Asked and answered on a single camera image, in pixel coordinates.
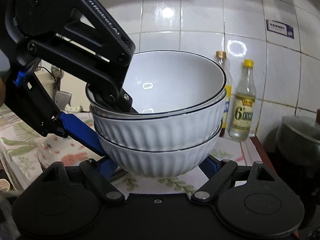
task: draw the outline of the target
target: clear glass bottle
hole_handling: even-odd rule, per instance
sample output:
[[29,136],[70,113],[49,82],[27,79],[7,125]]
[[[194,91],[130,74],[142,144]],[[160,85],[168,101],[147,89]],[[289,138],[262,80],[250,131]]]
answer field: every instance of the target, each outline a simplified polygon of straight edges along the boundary
[[226,125],[227,125],[227,117],[228,117],[228,112],[229,112],[229,104],[230,104],[230,96],[231,96],[231,86],[232,86],[232,76],[231,73],[227,67],[227,54],[225,51],[217,51],[216,52],[216,59],[217,59],[217,63],[222,67],[222,69],[224,70],[224,72],[226,73],[227,76],[227,84],[226,84],[226,89],[227,89],[227,97],[226,97],[226,106],[224,109],[224,113],[223,113],[223,125],[222,125],[222,129],[220,132],[220,137],[222,137],[224,135],[225,129],[226,129]]
[[233,119],[229,135],[233,140],[247,139],[252,122],[253,107],[256,98],[256,87],[253,80],[253,60],[244,60],[240,82],[236,89],[233,108]]

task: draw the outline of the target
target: bottle label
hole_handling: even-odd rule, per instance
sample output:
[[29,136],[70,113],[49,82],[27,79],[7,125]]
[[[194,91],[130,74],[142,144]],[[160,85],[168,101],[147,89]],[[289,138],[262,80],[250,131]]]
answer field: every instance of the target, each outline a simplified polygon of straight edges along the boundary
[[235,106],[233,110],[233,129],[240,131],[250,130],[254,101],[255,99],[253,98],[244,98],[241,96],[236,96]]
[[230,96],[231,96],[231,86],[226,85],[226,90],[227,90],[227,96],[226,96],[226,105],[225,105],[223,116],[222,116],[222,119],[223,119],[222,128],[226,128],[226,125],[227,125],[227,117],[229,112]]

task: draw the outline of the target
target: bottle cap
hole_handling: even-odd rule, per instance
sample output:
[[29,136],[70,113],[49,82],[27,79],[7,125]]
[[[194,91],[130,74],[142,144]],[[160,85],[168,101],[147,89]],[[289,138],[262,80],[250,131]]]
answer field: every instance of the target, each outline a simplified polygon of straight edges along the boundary
[[253,65],[254,65],[254,61],[253,60],[251,60],[251,59],[245,59],[244,60],[244,66],[245,67],[253,67]]
[[216,52],[216,57],[217,57],[217,58],[227,58],[227,54],[226,54],[225,51],[220,51],[220,50],[218,50],[218,51]]

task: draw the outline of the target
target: stacked bowl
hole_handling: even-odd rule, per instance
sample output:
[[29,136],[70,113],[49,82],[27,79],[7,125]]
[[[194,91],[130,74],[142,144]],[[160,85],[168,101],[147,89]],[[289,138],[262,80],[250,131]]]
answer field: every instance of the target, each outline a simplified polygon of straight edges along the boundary
[[182,51],[132,58],[123,88],[138,113],[104,107],[86,88],[95,130],[108,156],[124,170],[170,178],[198,166],[222,127],[226,74],[212,60]]

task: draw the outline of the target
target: tile wall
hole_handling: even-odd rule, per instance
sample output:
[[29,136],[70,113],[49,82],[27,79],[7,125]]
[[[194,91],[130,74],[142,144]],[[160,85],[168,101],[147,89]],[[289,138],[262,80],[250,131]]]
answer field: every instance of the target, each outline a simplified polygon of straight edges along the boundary
[[[100,2],[135,42],[136,52],[172,49],[214,59],[216,50],[225,50],[234,88],[243,60],[253,59],[257,102],[251,130],[267,151],[274,150],[283,116],[315,117],[320,107],[320,0]],[[266,19],[293,27],[294,39],[267,31]]]

